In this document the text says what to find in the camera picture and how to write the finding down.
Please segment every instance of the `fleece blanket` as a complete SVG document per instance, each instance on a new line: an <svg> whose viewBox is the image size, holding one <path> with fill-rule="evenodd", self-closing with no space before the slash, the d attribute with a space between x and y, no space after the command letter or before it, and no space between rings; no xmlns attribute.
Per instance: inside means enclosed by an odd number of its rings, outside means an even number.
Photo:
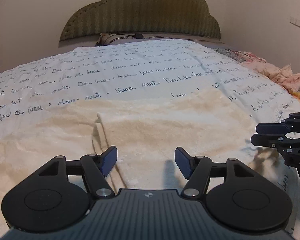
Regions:
<svg viewBox="0 0 300 240"><path fill-rule="evenodd" d="M219 90L202 90L170 101L82 101L53 109L51 118L0 139L0 203L16 184L56 155L67 160L118 148L118 161L107 180L119 188L181 189L186 180L174 162L174 150L205 155L214 162L235 157L265 174L271 181L293 180L275 153L254 147L250 137L256 123ZM79 177L69 180L79 186ZM221 183L213 179L210 188ZM297 178L285 190L298 202ZM294 209L288 228L294 227ZM0 236L8 227L0 209Z"/></svg>

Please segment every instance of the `pile of bedding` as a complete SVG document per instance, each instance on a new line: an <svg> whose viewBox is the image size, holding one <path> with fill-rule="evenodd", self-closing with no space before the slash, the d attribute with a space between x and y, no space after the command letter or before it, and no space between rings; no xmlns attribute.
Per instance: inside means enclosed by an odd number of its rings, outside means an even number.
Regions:
<svg viewBox="0 0 300 240"><path fill-rule="evenodd" d="M21 65L0 73L0 201L52 157L78 159L111 144L119 155L109 176L114 189L181 188L173 161L181 146L214 162L237 157L287 192L294 202L288 232L300 239L295 170L250 143L256 123L291 112L300 102L280 85L193 41L77 48Z"/></svg>

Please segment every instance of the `white wall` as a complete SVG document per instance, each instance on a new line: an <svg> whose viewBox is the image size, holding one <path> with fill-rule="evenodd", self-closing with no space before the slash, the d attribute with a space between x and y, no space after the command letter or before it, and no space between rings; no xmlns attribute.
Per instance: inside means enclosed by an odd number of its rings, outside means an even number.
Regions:
<svg viewBox="0 0 300 240"><path fill-rule="evenodd" d="M283 67L300 72L300 0L227 0L222 40Z"/></svg>
<svg viewBox="0 0 300 240"><path fill-rule="evenodd" d="M78 46L94 46L95 37L84 37L80 42L66 41L58 47L60 34L72 14L96 1L0 0L0 71ZM222 28L226 0L206 1Z"/></svg>

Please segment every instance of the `bed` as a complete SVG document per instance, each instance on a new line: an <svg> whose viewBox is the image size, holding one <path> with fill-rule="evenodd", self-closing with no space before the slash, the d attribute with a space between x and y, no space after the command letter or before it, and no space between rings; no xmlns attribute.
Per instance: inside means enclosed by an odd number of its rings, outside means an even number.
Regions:
<svg viewBox="0 0 300 240"><path fill-rule="evenodd" d="M281 86L218 53L230 47L220 42L218 23L204 0L101 0L77 11L60 41L97 33L107 33L101 38L104 46L79 47L0 73L0 140L15 139L80 102L167 101L207 89L221 92L253 124L280 122L300 112L300 101ZM258 149L245 143L252 161ZM40 161L34 165L41 166ZM280 156L273 163L269 178L282 188L285 176L296 172ZM283 190L295 210L286 230L300 239L300 183L290 181Z"/></svg>

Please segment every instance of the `metal screw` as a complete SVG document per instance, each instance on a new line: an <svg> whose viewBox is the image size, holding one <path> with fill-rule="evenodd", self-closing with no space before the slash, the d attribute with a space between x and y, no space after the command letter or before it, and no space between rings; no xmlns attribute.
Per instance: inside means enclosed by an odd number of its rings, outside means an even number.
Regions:
<svg viewBox="0 0 300 240"><path fill-rule="evenodd" d="M112 193L111 190L109 190L108 188L100 188L96 191L96 194L100 197L108 197L110 196Z"/></svg>
<svg viewBox="0 0 300 240"><path fill-rule="evenodd" d="M183 192L186 196L189 197L195 197L197 195L199 195L199 190L195 189L195 188L187 188L184 190Z"/></svg>

